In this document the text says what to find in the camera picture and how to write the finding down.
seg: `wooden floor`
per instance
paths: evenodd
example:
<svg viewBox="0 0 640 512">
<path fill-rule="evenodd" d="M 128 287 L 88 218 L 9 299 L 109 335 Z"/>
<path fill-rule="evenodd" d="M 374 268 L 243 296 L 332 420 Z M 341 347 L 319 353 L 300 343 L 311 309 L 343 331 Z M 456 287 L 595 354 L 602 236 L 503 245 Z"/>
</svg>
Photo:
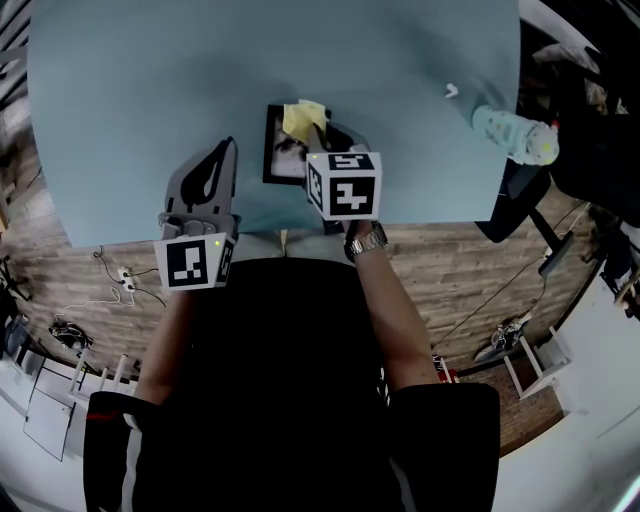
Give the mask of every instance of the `wooden floor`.
<svg viewBox="0 0 640 512">
<path fill-rule="evenodd" d="M 15 179 L 17 189 L 12 195 L 12 218 L 9 230 L 2 235 L 0 255 L 11 255 L 14 274 L 30 279 L 33 301 L 19 300 L 19 307 L 29 317 L 31 335 L 57 357 L 75 361 L 76 355 L 62 348 L 47 327 L 53 315 L 63 312 L 69 304 L 112 300 L 109 287 L 113 283 L 102 262 L 93 256 L 99 248 L 70 246 L 46 187 L 46 169 L 26 188 L 39 169 L 28 98 L 10 105 L 1 121 L 0 143 L 3 153 L 10 155 L 7 168 L 2 170 L 2 180 L 6 184 Z M 539 209 L 553 226 L 578 204 L 579 201 L 552 188 Z M 119 207 L 114 198 L 113 208 Z M 556 232 L 567 230 L 581 211 L 582 207 L 577 208 Z M 548 278 L 540 303 L 534 306 L 532 300 L 543 290 L 543 280 L 537 273 L 542 260 L 531 265 L 478 314 L 451 333 L 525 265 L 542 257 L 546 244 L 541 235 L 530 221 L 501 244 L 490 242 L 473 223 L 386 226 L 386 229 L 392 264 L 428 325 L 434 352 L 445 356 L 449 367 L 459 370 L 474 364 L 475 354 L 487 344 L 498 323 L 531 308 L 534 318 L 526 327 L 526 335 L 535 343 L 565 312 L 592 269 L 580 260 L 582 254 L 589 252 L 591 230 L 588 216 L 584 215 L 574 228 L 574 245 Z M 104 258 L 112 274 L 118 266 L 134 272 L 155 266 L 150 242 L 107 246 Z M 161 290 L 157 272 L 135 279 L 137 287 L 168 299 Z M 123 294 L 122 299 L 127 302 L 130 297 Z M 136 293 L 135 300 L 134 307 L 91 304 L 67 311 L 65 319 L 76 322 L 93 337 L 88 362 L 97 370 L 104 366 L 115 368 L 122 353 L 130 356 L 130 365 L 142 358 L 163 306 L 144 293 Z"/>
</svg>

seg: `black shirt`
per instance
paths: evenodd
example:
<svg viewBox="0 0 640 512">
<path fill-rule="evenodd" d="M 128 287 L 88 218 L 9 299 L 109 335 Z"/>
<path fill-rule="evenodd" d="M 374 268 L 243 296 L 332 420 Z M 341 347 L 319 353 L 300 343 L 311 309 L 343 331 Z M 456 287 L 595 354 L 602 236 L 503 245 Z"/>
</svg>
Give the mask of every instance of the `black shirt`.
<svg viewBox="0 0 640 512">
<path fill-rule="evenodd" d="M 123 500 L 134 510 L 404 510 L 390 458 L 417 510 L 491 509 L 497 393 L 414 386 L 387 407 L 355 269 L 235 263 L 227 287 L 203 295 L 182 383 L 163 406 L 92 395 L 90 512 Z"/>
</svg>

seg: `light blue table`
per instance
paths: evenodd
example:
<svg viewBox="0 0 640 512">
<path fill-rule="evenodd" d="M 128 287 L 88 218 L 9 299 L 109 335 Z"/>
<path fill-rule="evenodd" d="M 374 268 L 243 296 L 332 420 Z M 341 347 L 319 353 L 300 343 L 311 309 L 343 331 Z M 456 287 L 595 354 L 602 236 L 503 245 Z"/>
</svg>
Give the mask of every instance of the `light blue table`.
<svg viewBox="0 0 640 512">
<path fill-rule="evenodd" d="M 262 183 L 267 105 L 298 98 L 382 153 L 382 222 L 493 210 L 505 154 L 469 121 L 515 108 L 516 0 L 41 2 L 31 30 L 36 143 L 74 246 L 158 238 L 173 171 L 229 135 L 241 230 L 319 225 L 301 189 Z"/>
</svg>

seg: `wristwatch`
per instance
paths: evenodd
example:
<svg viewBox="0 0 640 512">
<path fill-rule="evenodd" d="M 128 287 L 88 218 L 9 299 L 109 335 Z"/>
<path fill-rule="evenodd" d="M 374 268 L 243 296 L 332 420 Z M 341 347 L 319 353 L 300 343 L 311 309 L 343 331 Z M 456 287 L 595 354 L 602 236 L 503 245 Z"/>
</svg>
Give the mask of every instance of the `wristwatch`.
<svg viewBox="0 0 640 512">
<path fill-rule="evenodd" d="M 344 241 L 344 252 L 350 261 L 353 261 L 353 257 L 356 254 L 370 251 L 376 247 L 385 248 L 389 245 L 387 235 L 384 229 L 382 229 L 382 225 L 378 221 L 372 221 L 371 226 L 373 228 L 371 233 L 362 238 L 351 238 L 351 236 L 349 236 L 350 234 L 347 233 L 347 238 Z"/>
</svg>

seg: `yellow sticky note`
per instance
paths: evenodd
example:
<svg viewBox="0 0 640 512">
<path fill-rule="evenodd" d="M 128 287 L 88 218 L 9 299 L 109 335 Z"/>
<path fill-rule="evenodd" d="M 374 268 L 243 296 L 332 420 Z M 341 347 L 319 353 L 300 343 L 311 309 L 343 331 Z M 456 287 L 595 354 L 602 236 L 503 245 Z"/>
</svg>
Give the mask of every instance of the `yellow sticky note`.
<svg viewBox="0 0 640 512">
<path fill-rule="evenodd" d="M 325 111 L 324 105 L 308 100 L 298 100 L 297 105 L 285 105 L 282 131 L 307 144 L 311 125 L 317 124 L 323 132 L 327 130 Z"/>
</svg>

